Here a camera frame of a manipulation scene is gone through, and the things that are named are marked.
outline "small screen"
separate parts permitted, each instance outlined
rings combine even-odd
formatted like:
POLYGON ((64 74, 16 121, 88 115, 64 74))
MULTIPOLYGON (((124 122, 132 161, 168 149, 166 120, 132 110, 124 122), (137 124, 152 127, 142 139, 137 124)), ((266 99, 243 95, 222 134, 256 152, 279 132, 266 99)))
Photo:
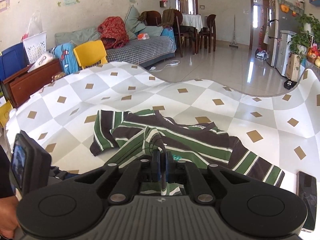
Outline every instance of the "small screen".
POLYGON ((317 212, 317 185, 316 178, 306 173, 299 172, 299 197, 305 202, 308 209, 307 220, 303 229, 315 230, 317 212))
POLYGON ((26 163, 26 153, 22 148, 22 146, 19 144, 19 141, 16 141, 13 148, 11 170, 17 180, 17 183, 20 189, 22 189, 22 179, 23 179, 25 163, 26 163))

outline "stainless steel refrigerator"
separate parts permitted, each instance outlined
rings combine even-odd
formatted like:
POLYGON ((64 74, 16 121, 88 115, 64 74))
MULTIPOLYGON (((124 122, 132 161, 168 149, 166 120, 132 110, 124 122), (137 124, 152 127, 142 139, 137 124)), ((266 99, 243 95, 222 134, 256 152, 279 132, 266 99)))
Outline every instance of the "stainless steel refrigerator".
POLYGON ((280 30, 299 32, 299 23, 295 19, 299 17, 293 16, 292 11, 285 13, 281 10, 278 0, 270 0, 269 12, 269 40, 267 50, 267 62, 270 66, 275 67, 278 56, 280 30))

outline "mop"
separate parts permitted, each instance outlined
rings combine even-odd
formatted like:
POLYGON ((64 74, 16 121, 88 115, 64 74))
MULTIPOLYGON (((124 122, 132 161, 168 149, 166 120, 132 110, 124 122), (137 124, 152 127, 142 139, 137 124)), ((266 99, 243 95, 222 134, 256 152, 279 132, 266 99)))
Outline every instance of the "mop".
POLYGON ((229 46, 233 48, 238 48, 238 45, 236 43, 236 15, 235 15, 235 21, 234 21, 234 28, 233 28, 233 41, 229 46))

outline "dining table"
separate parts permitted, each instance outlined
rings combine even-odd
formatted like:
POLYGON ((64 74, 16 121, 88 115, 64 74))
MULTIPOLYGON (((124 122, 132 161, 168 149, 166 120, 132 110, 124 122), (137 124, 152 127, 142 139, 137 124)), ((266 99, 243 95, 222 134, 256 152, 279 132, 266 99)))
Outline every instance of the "dining table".
POLYGON ((199 48, 197 47, 199 35, 203 27, 206 27, 206 19, 201 14, 182 14, 183 19, 181 25, 194 27, 196 29, 196 54, 199 53, 199 48))

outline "human hand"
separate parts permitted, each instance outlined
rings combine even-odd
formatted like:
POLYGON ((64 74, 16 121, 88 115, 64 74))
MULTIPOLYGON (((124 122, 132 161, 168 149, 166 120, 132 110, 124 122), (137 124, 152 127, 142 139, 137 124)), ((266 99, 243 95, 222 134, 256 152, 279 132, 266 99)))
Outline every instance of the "human hand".
POLYGON ((0 198, 0 235, 13 238, 14 230, 19 226, 16 216, 18 199, 16 196, 0 198))

